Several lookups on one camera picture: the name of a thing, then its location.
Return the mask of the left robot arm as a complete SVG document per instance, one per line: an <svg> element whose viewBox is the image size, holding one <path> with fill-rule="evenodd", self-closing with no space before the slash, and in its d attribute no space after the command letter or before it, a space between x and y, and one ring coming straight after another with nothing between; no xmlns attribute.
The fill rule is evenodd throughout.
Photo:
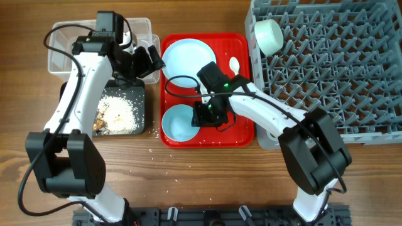
<svg viewBox="0 0 402 226"><path fill-rule="evenodd" d="M99 11L95 28L79 36L67 56L73 67L58 106L41 132L25 142L27 175L40 190L84 207L97 225L135 225L129 202L106 183L106 164L92 141L93 123L111 78L132 84L165 66L155 47L125 40L130 26L113 11Z"/></svg>

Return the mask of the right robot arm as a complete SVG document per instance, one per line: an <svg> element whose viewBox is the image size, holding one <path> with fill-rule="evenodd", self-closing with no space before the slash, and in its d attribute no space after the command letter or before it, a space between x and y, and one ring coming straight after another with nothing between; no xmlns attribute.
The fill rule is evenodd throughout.
<svg viewBox="0 0 402 226"><path fill-rule="evenodd" d="M342 175L352 158L331 117L286 105L259 90L242 75L229 78L215 62L197 72L201 100L192 126L218 128L228 113L246 117L278 139L287 170L298 187L293 209L306 223L324 214L332 192L345 193Z"/></svg>

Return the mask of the mint green bowl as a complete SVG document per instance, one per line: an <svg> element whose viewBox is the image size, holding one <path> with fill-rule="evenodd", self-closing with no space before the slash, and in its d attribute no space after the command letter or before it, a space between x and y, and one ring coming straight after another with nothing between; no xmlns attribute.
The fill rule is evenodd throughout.
<svg viewBox="0 0 402 226"><path fill-rule="evenodd" d="M258 21L254 27L260 50L270 57L282 49L284 38L279 24L273 19Z"/></svg>

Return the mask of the small light blue bowl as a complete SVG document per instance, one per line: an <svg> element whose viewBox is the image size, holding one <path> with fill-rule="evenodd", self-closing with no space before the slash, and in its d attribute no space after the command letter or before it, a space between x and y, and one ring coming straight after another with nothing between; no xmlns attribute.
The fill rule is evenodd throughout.
<svg viewBox="0 0 402 226"><path fill-rule="evenodd" d="M193 139L200 128L192 126L193 107L178 104L170 107L161 120L161 127L165 135L176 142L186 142Z"/></svg>

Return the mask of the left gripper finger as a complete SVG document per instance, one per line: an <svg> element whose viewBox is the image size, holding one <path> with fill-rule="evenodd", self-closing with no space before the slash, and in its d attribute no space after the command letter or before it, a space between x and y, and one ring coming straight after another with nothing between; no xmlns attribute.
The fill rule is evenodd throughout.
<svg viewBox="0 0 402 226"><path fill-rule="evenodd" d="M134 76L144 78L153 73L153 63L151 58L143 46L138 47L134 51Z"/></svg>
<svg viewBox="0 0 402 226"><path fill-rule="evenodd" d="M148 52L151 58L151 66L154 71L161 70L166 66L154 45L148 47Z"/></svg>

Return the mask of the large light blue plate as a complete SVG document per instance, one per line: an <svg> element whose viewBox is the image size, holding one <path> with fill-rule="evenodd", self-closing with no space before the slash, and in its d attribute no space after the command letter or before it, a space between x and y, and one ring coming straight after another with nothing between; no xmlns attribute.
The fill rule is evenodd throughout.
<svg viewBox="0 0 402 226"><path fill-rule="evenodd" d="M209 45L196 39L182 39L171 44L164 52L162 69L166 79L179 75L195 78L199 83L197 73L210 62L217 62L215 53Z"/></svg>

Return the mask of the white plastic spoon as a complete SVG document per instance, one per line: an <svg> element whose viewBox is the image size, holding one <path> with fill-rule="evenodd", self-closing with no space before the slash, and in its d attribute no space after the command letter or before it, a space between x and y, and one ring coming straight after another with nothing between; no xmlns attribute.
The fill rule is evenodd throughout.
<svg viewBox="0 0 402 226"><path fill-rule="evenodd" d="M233 71L234 75L239 74L240 64L236 57L231 57L229 60L229 68Z"/></svg>

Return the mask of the rice and food scraps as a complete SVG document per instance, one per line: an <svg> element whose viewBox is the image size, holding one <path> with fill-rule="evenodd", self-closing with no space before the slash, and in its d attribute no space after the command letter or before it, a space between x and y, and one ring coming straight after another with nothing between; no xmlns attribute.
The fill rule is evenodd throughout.
<svg viewBox="0 0 402 226"><path fill-rule="evenodd" d="M134 132L138 126L138 108L126 97L105 95L97 106L93 131L100 135L120 135Z"/></svg>

